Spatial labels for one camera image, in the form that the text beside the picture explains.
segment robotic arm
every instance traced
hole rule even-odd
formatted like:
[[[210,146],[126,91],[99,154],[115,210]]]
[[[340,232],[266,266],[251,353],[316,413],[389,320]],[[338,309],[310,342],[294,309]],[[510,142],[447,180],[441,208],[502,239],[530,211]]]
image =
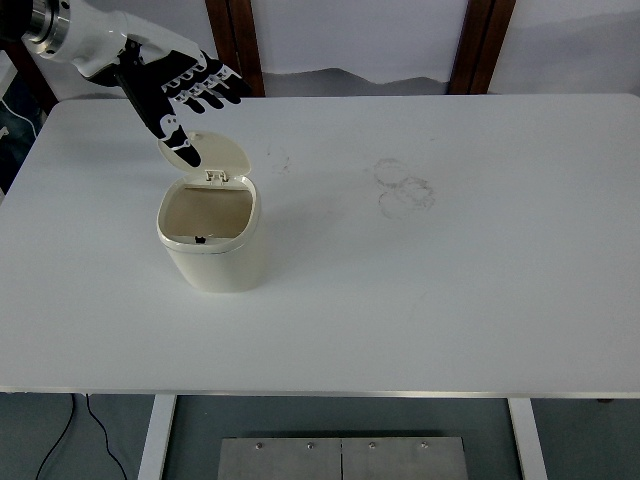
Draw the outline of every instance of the robotic arm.
[[[120,85],[145,125],[185,162],[198,152],[169,101],[202,113],[202,102],[240,103],[249,86],[197,44],[124,12],[102,12],[83,0],[0,0],[0,38],[24,41],[32,52],[69,62],[87,80]]]

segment white table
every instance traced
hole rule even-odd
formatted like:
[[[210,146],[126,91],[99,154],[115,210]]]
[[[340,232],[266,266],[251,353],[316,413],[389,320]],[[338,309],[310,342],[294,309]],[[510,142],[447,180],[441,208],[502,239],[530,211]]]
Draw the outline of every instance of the white table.
[[[62,103],[0,208],[1,390],[640,398],[637,97],[179,113],[247,151],[267,278],[189,287],[182,173],[126,101]]]

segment open lid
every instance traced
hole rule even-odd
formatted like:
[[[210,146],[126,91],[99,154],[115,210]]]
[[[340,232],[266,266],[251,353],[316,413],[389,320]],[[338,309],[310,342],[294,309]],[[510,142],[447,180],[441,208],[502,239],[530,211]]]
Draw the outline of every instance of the open lid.
[[[180,170],[203,174],[207,170],[218,170],[224,171],[229,178],[247,175],[251,171],[249,157],[242,147],[230,138],[213,132],[187,132],[187,137],[202,159],[202,163],[197,167],[192,167],[164,143],[158,141],[160,152]]]

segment white trash bin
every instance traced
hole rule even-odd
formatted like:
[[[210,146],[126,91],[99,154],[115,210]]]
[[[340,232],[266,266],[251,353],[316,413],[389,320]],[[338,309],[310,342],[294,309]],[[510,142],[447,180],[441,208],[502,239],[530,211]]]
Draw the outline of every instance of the white trash bin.
[[[231,139],[188,132],[202,163],[191,167],[162,142],[162,154],[189,172],[167,191],[158,236],[187,281],[206,292],[239,292],[258,284],[265,236],[249,158]]]

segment bin opening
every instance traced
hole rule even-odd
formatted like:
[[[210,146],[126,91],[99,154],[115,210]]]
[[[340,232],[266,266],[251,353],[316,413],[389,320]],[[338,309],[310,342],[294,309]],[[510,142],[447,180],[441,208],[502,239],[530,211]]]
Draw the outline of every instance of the bin opening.
[[[232,239],[249,224],[253,195],[248,190],[187,187],[176,192],[167,210],[164,230],[168,237]]]

